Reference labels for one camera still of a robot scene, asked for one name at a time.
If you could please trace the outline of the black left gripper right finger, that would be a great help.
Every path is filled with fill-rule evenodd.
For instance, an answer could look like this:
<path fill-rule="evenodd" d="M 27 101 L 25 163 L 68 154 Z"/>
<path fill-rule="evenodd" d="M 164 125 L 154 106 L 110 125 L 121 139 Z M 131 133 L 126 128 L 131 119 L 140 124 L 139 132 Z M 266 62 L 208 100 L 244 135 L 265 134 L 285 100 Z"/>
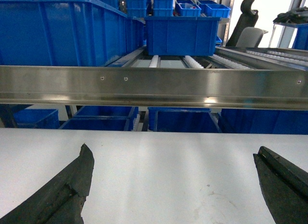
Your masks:
<path fill-rule="evenodd" d="M 271 149 L 253 154 L 264 201 L 277 224 L 308 222 L 308 173 Z"/>

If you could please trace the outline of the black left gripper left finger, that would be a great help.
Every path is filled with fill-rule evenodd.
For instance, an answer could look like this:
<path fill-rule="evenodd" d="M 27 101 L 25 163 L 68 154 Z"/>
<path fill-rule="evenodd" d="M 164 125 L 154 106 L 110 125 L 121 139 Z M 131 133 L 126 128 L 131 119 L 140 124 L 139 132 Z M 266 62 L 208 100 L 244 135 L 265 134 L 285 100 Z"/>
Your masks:
<path fill-rule="evenodd" d="M 4 215 L 2 224 L 82 224 L 90 194 L 94 157 L 86 144 L 79 156 L 42 188 Z"/>

